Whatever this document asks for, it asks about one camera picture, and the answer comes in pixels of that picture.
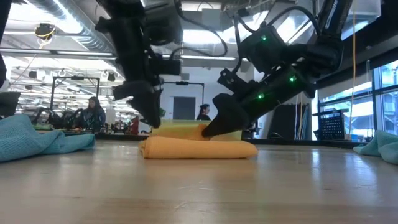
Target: woman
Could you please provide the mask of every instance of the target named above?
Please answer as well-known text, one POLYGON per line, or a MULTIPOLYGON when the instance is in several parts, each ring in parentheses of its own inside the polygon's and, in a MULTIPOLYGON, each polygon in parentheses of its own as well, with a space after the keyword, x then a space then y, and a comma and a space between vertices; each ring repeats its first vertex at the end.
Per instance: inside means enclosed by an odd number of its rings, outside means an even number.
POLYGON ((88 107, 83 110, 83 119, 84 128, 94 128, 93 124, 104 126, 106 115, 97 97, 93 96, 88 100, 88 107))
POLYGON ((208 116, 209 112, 210 112, 210 105, 208 104, 201 105, 197 121, 211 121, 211 119, 208 116))

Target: ductwork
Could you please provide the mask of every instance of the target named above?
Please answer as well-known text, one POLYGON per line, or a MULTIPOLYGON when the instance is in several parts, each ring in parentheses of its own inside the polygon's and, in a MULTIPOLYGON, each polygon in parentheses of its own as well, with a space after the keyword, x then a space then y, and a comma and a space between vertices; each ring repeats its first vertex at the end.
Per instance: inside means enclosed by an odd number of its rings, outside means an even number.
POLYGON ((72 0, 28 0, 30 4, 59 20, 57 27, 66 33, 80 34, 72 37, 90 51, 114 52, 112 43, 94 30, 94 23, 72 0))

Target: orange towel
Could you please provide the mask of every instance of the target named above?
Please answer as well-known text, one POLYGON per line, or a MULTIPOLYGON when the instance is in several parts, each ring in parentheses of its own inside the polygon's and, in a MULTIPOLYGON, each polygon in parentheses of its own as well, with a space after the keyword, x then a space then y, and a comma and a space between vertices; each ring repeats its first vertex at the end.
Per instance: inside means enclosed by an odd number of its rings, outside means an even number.
POLYGON ((222 136, 206 139, 199 125, 191 132, 173 135, 170 132, 151 136, 141 142, 140 150, 147 159, 239 159, 257 155, 253 144, 244 141, 228 141, 222 136))

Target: teal cloth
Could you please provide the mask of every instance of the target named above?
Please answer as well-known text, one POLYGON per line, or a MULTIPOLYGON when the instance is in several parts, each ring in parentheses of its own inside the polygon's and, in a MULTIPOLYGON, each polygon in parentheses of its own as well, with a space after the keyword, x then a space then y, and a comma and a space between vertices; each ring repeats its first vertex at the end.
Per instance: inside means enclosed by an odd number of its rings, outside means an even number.
POLYGON ((0 162, 92 149, 94 145, 94 134, 65 137, 59 130, 39 134, 26 115, 15 115, 0 121, 0 162))
POLYGON ((377 130, 366 146, 354 147, 354 151, 365 156, 379 156, 386 162, 398 164, 398 136, 377 130))

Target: wooden table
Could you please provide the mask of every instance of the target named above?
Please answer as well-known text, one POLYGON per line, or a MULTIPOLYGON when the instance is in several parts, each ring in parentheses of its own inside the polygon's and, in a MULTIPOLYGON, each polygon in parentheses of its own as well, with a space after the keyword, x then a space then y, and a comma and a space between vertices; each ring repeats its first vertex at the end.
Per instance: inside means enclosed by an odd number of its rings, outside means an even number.
POLYGON ((396 223, 398 167, 345 149, 144 160, 133 142, 0 164, 0 223, 396 223))

